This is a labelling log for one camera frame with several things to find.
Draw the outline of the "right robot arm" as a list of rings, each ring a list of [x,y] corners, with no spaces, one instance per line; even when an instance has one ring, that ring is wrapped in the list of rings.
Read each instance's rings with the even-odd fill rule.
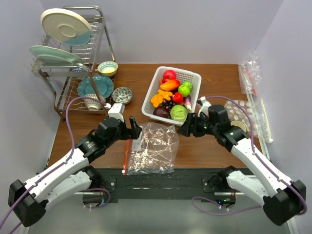
[[[224,192],[230,189],[242,192],[255,201],[275,225],[307,212],[304,183],[293,181],[263,156],[245,131],[231,125],[222,105],[212,105],[198,114],[189,113],[178,133],[185,137],[212,135],[219,145],[239,158],[256,179],[229,166],[218,173],[218,188]]]

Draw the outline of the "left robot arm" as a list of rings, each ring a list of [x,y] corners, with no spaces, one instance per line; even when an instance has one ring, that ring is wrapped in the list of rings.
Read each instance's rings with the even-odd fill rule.
[[[137,140],[142,127],[134,117],[131,128],[120,118],[106,117],[59,161],[45,171],[9,188],[8,205],[24,227],[37,223],[55,203],[76,192],[103,191],[107,201],[111,195],[101,187],[100,173],[90,164],[118,140]]]

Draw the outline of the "clear zip top bag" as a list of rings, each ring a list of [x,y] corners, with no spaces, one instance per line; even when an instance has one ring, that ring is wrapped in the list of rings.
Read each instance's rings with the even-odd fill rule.
[[[175,126],[147,122],[140,127],[142,132],[139,138],[127,142],[122,174],[172,173],[179,146]]]

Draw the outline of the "purple white radish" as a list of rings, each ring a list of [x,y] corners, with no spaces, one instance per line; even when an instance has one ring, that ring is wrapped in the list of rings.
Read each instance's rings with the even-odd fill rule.
[[[184,106],[188,111],[192,110],[192,103],[191,103],[191,97],[188,95],[184,98]]]

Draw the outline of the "red bell pepper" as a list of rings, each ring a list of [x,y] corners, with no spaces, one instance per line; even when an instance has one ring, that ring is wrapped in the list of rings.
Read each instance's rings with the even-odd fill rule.
[[[177,105],[184,105],[184,97],[180,92],[175,92],[173,94],[172,101]]]

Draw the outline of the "large green cabbage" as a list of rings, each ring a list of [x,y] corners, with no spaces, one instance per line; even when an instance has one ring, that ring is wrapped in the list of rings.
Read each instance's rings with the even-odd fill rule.
[[[184,122],[187,118],[187,109],[182,105],[175,105],[170,110],[172,120]]]

